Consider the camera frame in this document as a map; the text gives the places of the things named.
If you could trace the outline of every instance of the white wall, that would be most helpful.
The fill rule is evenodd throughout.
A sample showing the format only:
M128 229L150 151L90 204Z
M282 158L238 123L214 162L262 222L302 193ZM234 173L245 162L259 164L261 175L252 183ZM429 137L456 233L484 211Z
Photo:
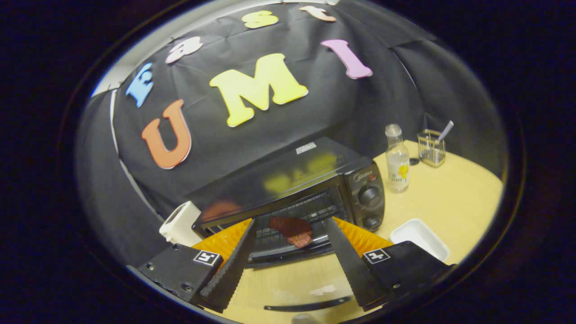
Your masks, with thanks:
M335 5L340 0L285 0L284 2L313 2L329 3ZM247 8L279 3L279 0L215 0L205 5L198 6L166 24L157 28L150 35L142 39L138 44L126 52L114 64L108 73L102 78L92 96L106 91L107 89L118 88L120 82L124 81L136 67L145 59L158 51L162 46L170 42L170 38L177 38L199 26L202 26L216 18L227 16L230 13Z

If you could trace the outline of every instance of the wooden table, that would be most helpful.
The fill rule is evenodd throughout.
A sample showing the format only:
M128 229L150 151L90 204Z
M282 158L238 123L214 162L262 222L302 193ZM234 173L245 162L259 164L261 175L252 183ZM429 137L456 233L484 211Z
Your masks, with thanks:
M410 155L417 157L418 144L404 143ZM374 161L381 175L387 177L384 154ZM502 182L483 167L451 153L439 168L419 163L411 166L410 174L410 186L401 194L392 193L387 179L383 179L384 222L376 234L389 240L395 228L419 218L450 249L445 263L461 262L490 226L500 202ZM271 268L245 269L222 316L241 323L288 324L298 312L264 307L318 303L345 296L352 300L307 314L320 323L338 323L367 314L356 303L336 255L330 254Z

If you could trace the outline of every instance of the oven knob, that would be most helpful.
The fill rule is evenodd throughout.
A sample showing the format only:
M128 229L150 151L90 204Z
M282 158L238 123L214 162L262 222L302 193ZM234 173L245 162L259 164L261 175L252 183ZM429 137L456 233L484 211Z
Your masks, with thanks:
M366 186L358 192L358 200L362 206L368 208L376 207L382 200L380 189Z
M377 230L381 224L382 221L380 220L380 217L378 217L378 215L370 215L362 221L362 226L364 226L364 228L366 228L368 231L371 232Z

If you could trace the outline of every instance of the orange letter u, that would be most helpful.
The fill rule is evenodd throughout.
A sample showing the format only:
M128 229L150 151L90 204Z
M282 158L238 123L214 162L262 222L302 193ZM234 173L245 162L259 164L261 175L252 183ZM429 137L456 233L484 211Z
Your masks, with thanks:
M159 118L151 121L142 131L142 139L146 141L152 158L162 169L172 169L184 161L190 153L192 139L188 126L184 122L184 116L182 116L182 105L184 105L184 100L176 100L162 114L164 118L170 120L172 130L176 134L177 144L173 150L168 151L164 145L160 131L158 131Z

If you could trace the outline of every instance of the pink letter i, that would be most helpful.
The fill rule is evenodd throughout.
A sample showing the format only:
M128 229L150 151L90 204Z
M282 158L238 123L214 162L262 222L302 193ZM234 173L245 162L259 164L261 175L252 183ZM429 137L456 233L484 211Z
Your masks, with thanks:
M365 78L372 75L372 70L360 62L358 57L348 47L348 42L342 39L325 40L320 43L329 47L346 65L346 75L352 79Z

